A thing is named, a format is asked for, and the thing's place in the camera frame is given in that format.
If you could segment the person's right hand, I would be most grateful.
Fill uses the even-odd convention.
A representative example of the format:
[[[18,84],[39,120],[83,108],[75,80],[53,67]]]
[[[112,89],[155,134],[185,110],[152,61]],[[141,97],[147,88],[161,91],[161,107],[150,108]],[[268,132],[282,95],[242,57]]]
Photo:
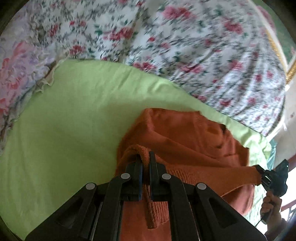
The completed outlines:
[[[271,191],[268,191],[263,199],[260,215],[263,217],[266,213],[269,213],[269,218],[266,221],[268,232],[276,230],[282,222],[280,214],[281,203],[282,200],[275,196]]]

